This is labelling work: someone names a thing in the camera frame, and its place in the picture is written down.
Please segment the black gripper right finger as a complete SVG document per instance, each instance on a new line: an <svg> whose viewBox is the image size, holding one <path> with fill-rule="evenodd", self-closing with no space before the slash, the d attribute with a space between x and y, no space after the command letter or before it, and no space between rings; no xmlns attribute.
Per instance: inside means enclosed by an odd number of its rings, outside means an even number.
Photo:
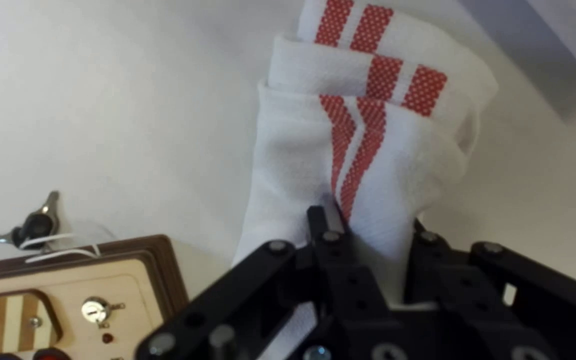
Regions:
<svg viewBox="0 0 576 360"><path fill-rule="evenodd" d="M493 314L497 305L493 282L470 261L470 255L416 222L403 308L410 312Z"/></svg>

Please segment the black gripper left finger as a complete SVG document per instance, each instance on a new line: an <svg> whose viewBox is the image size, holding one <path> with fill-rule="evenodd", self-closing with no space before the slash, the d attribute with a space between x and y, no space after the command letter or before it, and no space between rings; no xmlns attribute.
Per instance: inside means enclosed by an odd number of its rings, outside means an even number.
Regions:
<svg viewBox="0 0 576 360"><path fill-rule="evenodd" d="M331 314L386 314L387 305L361 261L355 237L331 198L305 211L309 245L322 278L325 310Z"/></svg>

